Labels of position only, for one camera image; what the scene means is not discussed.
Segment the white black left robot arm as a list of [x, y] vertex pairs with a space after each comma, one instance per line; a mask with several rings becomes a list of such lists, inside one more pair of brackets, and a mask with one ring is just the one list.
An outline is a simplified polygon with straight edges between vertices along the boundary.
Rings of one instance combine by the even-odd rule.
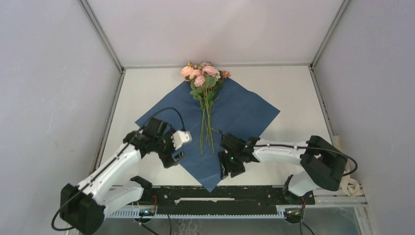
[[122, 174], [152, 152], [158, 155], [164, 168], [179, 163], [184, 152], [177, 154], [176, 151], [190, 143], [192, 137], [184, 128], [167, 129], [168, 126], [169, 123], [151, 117], [147, 125], [128, 133], [104, 165], [78, 184], [62, 188], [60, 208], [54, 217], [60, 217], [84, 235], [92, 235], [110, 214], [125, 205], [136, 201], [149, 203], [153, 185], [140, 176], [117, 189], [111, 188]]

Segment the blue wrapping paper sheet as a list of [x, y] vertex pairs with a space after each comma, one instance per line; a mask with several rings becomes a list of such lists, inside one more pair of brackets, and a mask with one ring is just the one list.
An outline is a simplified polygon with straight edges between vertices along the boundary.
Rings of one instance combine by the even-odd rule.
[[[199, 101], [192, 98], [190, 85], [182, 82], [143, 116], [136, 120], [141, 126], [157, 111], [157, 118], [172, 124], [173, 128], [185, 127], [191, 133], [192, 142], [181, 150], [184, 158], [181, 166], [190, 173], [207, 191], [211, 192], [220, 182], [220, 166], [217, 153], [220, 134], [213, 132], [214, 149], [204, 142], [200, 152], [200, 127], [202, 112]], [[279, 114], [279, 110], [254, 92], [248, 91], [232, 79], [224, 82], [212, 107], [211, 126], [224, 133], [231, 133], [244, 140], [260, 136]]]

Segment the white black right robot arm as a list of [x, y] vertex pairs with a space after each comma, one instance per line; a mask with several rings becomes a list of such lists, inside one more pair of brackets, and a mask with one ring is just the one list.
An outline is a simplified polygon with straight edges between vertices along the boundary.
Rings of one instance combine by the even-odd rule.
[[218, 153], [220, 178], [224, 180], [244, 173], [244, 164], [255, 162], [281, 162], [301, 166], [303, 171], [290, 175], [282, 187], [283, 199], [291, 205], [299, 205], [307, 194], [317, 188], [337, 191], [349, 156], [340, 152], [320, 136], [312, 135], [301, 142], [272, 142], [259, 137], [247, 140], [230, 133], [221, 135]]

